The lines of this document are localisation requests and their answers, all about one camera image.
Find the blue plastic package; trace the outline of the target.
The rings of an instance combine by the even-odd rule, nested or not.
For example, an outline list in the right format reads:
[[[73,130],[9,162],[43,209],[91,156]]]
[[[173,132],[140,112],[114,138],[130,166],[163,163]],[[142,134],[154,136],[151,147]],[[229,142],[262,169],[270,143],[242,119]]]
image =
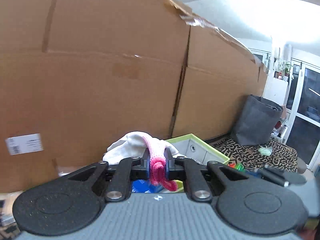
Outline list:
[[[152,184],[148,180],[135,180],[132,182],[133,193],[151,193]]]

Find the white shipping label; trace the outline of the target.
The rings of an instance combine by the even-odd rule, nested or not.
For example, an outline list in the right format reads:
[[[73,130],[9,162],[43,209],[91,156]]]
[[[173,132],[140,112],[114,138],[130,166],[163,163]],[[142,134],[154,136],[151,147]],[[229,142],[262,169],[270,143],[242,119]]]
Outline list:
[[[5,140],[10,155],[40,152],[43,150],[39,133],[10,137]]]

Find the white glove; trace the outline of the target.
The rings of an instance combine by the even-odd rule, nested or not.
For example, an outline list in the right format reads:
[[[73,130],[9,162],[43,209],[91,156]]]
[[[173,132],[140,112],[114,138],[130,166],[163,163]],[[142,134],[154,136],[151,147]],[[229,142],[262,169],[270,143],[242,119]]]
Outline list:
[[[150,160],[158,158],[165,161],[165,150],[169,150],[172,155],[178,154],[177,148],[165,140],[145,132],[130,132],[107,148],[103,161],[116,165],[125,158],[142,157],[146,149],[149,150]]]

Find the grey fabric bag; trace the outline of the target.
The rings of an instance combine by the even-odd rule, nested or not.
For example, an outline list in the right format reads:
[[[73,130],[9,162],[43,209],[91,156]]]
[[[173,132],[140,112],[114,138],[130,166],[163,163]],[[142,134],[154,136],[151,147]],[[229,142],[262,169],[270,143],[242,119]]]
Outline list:
[[[264,145],[282,113],[282,106],[251,94],[231,131],[231,138],[241,146]]]

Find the large cardboard box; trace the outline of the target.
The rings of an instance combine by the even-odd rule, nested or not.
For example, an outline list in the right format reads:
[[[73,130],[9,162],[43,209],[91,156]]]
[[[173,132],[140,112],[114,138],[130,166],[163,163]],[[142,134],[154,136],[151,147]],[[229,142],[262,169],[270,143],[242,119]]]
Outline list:
[[[229,132],[265,66],[176,0],[1,0],[1,193],[99,161],[131,131]],[[5,140],[39,133],[43,150]]]

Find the black patterned rug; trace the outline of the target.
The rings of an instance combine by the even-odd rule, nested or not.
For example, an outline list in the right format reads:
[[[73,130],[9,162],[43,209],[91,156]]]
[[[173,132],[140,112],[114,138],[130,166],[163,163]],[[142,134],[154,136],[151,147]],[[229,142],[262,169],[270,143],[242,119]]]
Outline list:
[[[265,165],[290,172],[298,171],[297,151],[274,139],[263,146],[241,146],[233,139],[225,138],[211,146],[229,158],[229,165],[241,164],[247,171]]]

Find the pink knitted cloth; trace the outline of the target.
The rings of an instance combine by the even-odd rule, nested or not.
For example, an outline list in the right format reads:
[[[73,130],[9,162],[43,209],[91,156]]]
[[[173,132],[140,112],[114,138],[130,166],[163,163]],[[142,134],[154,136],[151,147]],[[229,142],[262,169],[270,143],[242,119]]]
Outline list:
[[[149,150],[150,156],[150,183],[154,186],[161,185],[169,191],[176,191],[178,188],[174,180],[169,180],[165,176],[166,157],[165,150],[177,152],[172,144],[165,140],[144,135],[143,140]]]

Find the light green storage box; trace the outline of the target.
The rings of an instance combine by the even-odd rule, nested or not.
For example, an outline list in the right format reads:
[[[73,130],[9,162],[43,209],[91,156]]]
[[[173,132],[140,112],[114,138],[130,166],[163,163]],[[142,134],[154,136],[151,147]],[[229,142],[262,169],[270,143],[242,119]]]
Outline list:
[[[229,158],[226,155],[193,134],[167,139],[167,142],[178,150],[178,153],[173,154],[175,158],[184,156],[202,165],[206,165],[209,161],[217,161],[223,164],[229,162]]]

